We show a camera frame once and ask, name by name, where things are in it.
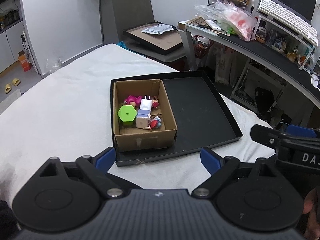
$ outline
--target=human hand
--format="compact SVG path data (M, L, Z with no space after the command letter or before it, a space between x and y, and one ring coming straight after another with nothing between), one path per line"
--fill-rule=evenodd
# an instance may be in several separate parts
M309 213L307 230L305 231L304 237L307 240L318 240L320 237L320 224L317 222L316 209L318 208L318 195L316 187L309 192L304 200L303 214Z

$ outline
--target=orange box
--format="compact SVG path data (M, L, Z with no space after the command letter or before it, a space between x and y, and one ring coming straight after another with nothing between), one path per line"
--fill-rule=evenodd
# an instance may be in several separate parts
M31 68L31 63L28 62L26 54L23 50L19 52L18 60L24 72L28 71Z

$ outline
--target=black tray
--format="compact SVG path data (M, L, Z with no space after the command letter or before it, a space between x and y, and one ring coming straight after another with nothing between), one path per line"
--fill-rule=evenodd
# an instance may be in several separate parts
M146 23L146 25L152 24L152 23L163 24L162 22L151 22L151 23ZM182 42L180 42L179 44L173 46L172 48L165 50L165 49L161 49L160 47L158 47L157 45L155 45L149 41L146 41L146 40L139 38L139 37L128 32L129 30L132 30L132 29L135 29L135 28L138 28L141 26L142 25L138 25L138 26L123 30L123 35L129 37L130 39L133 39L134 41L141 43L143 46L145 46L145 47L147 47L147 48L149 48L149 49L151 49L161 55L167 55L171 52L174 52L175 50L179 49L183 45ZM174 29L173 31L177 32L177 28L175 26L172 25L172 28Z
M170 148L119 152L116 165L154 162L199 152L202 147L219 147L238 141L242 132L233 115L204 72L173 72L111 80L111 123L113 122L113 84L123 80L161 79L177 122L177 140Z

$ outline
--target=green lid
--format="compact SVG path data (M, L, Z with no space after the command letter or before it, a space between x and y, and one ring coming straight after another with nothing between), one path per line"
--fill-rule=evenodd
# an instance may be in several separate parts
M136 118L137 111L133 106L121 106L118 116L122 122L133 122Z

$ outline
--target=white tablecloth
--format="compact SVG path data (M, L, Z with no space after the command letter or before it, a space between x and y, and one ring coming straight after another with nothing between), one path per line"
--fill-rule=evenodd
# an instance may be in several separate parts
M15 194L51 156L74 161L112 146L110 80L175 71L114 44L103 46L40 81L0 115L0 197L12 203ZM223 97L244 136L215 149L254 162L274 151L253 142L257 116ZM200 155L118 168L110 173L143 188L187 188L192 191L209 178Z

